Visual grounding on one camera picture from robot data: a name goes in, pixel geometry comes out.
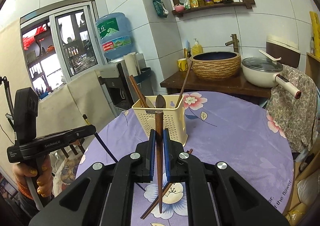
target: pink bowl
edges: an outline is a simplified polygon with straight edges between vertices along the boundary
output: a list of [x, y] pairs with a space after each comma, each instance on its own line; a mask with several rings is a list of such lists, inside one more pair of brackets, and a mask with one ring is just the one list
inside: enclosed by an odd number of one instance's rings
[[176, 10], [176, 12], [181, 12], [184, 10], [184, 6], [183, 5], [177, 5], [174, 6], [174, 9]]

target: pot handle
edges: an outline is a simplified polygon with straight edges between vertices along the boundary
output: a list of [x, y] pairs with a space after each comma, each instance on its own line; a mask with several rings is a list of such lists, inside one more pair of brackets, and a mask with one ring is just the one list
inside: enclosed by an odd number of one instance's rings
[[263, 51], [263, 50], [261, 50], [261, 49], [259, 49], [259, 52], [260, 52], [261, 54], [265, 55], [267, 58], [271, 59], [271, 61], [274, 62], [274, 63], [275, 63], [276, 61], [281, 60], [281, 57], [280, 57], [280, 58], [274, 58], [274, 57], [270, 56], [269, 54], [267, 54], [265, 51]]
[[275, 81], [286, 89], [295, 99], [300, 99], [301, 91], [280, 74], [273, 75]]

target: yellow soap dispenser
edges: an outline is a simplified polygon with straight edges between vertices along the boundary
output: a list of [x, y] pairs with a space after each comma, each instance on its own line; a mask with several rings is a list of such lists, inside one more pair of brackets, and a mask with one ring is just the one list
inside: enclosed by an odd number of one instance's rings
[[198, 54], [203, 53], [202, 46], [198, 43], [197, 39], [194, 39], [194, 40], [195, 40], [195, 44], [191, 49], [192, 56], [196, 56]]

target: brass faucet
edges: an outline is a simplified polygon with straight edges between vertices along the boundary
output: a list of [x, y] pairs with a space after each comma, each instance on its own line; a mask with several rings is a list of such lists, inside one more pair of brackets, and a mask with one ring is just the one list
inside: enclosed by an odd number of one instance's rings
[[237, 34], [231, 34], [232, 40], [225, 43], [226, 46], [233, 45], [233, 51], [239, 53], [239, 40], [237, 39]]

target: yellow mug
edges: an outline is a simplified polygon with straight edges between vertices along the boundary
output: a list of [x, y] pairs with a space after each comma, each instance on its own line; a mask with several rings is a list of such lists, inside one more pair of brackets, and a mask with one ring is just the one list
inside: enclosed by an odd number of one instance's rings
[[187, 71], [188, 70], [188, 61], [186, 58], [181, 58], [178, 60], [178, 67], [180, 71]]

